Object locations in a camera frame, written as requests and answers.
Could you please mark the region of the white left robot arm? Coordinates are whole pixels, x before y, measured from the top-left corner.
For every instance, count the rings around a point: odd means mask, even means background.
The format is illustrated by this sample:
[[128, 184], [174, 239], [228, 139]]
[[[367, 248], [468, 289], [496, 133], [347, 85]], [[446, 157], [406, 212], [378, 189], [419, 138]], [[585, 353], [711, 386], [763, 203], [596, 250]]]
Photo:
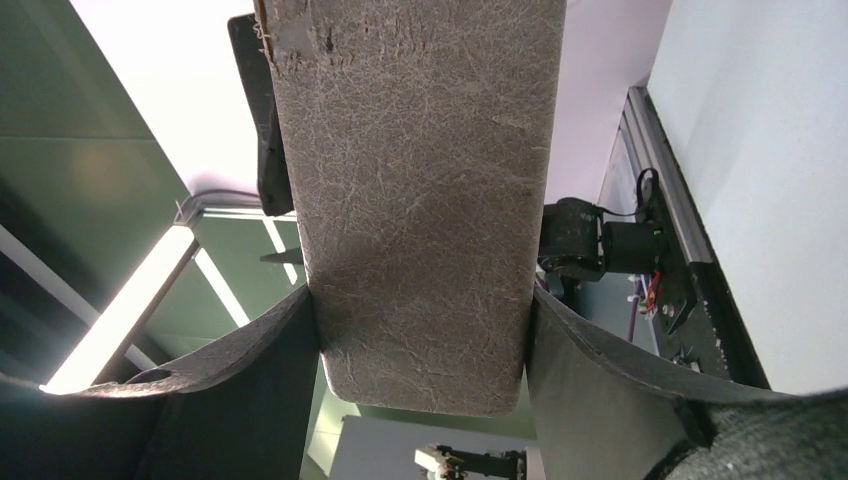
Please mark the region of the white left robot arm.
[[612, 221], [610, 212], [578, 198], [543, 208], [537, 265], [546, 273], [598, 282], [608, 273], [654, 274], [670, 243], [649, 220]]

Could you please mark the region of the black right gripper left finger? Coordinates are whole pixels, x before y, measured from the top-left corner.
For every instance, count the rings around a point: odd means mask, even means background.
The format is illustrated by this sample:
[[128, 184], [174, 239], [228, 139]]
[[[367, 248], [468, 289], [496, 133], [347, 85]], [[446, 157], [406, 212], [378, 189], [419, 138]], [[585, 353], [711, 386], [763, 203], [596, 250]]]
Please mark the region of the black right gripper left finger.
[[1, 380], [5, 479], [296, 479], [319, 347], [306, 287], [125, 383]]

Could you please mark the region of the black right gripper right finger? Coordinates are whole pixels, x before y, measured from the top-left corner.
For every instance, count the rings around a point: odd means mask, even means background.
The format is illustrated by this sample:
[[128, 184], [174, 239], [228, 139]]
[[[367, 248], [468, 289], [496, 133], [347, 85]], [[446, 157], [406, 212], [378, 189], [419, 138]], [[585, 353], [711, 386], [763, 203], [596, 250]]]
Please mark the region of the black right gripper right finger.
[[527, 376], [550, 479], [843, 479], [847, 394], [782, 394], [653, 355], [534, 292]]

